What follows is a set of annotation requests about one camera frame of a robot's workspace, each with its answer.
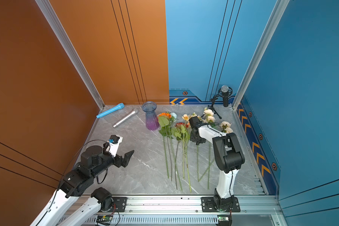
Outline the orange flower stem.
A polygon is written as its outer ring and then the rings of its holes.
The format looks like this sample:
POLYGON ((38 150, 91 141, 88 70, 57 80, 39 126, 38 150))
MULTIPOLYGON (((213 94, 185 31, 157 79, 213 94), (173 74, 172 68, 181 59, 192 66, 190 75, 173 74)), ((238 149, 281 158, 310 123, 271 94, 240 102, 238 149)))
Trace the orange flower stem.
POLYGON ((159 133, 163 137, 163 147, 164 147, 164 156, 165 156, 165 165, 166 165, 166 173, 167 178, 172 179, 172 160, 170 151, 169 151, 169 139, 170 139, 170 119, 171 115, 169 113, 161 113, 157 117, 160 130, 159 133))

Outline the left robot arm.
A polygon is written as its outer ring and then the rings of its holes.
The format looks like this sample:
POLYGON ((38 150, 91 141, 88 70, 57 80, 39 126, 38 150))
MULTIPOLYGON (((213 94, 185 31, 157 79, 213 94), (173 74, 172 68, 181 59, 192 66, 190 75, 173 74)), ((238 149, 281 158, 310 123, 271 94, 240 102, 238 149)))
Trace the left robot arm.
POLYGON ((96 217, 96 226, 114 224, 115 216, 125 211, 127 199, 114 198, 103 187, 97 188, 90 197, 74 213, 63 219, 69 208, 94 183, 101 184, 99 175, 108 173, 111 166, 127 167, 134 151, 118 155, 117 151, 122 137, 112 135, 102 146, 94 145, 81 152, 81 160, 74 168, 64 175, 53 196, 31 223, 33 226, 81 226, 98 212, 103 215, 96 217))

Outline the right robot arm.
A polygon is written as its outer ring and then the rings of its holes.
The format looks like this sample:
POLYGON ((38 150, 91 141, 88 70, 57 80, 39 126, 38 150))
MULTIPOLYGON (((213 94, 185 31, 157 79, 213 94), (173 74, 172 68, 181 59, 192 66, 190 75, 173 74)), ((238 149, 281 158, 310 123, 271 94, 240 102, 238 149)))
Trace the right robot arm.
POLYGON ((218 185, 215 189, 214 207, 225 212, 235 205, 234 183, 238 171, 245 162, 239 140, 234 133, 221 132, 198 117, 189 119, 190 140, 197 145, 208 141, 213 146, 214 159, 220 170, 218 185))

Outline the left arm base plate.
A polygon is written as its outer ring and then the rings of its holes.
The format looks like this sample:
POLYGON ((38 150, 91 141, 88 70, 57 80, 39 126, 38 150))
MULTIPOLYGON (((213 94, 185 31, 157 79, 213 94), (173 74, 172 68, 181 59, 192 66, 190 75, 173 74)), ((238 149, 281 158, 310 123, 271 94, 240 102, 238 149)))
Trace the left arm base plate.
POLYGON ((101 204, 100 212, 125 212, 127 199, 128 198, 125 196, 112 196, 110 199, 105 200, 104 203, 101 204))

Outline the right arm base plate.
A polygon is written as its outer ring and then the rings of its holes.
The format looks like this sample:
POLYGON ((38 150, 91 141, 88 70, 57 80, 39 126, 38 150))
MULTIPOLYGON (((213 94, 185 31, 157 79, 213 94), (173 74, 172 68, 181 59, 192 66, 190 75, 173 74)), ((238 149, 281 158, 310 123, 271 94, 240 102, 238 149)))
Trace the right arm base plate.
POLYGON ((237 197, 225 199, 225 203, 220 205, 219 201, 215 201, 213 196, 205 196, 201 198, 202 212, 241 212, 240 204, 237 197))

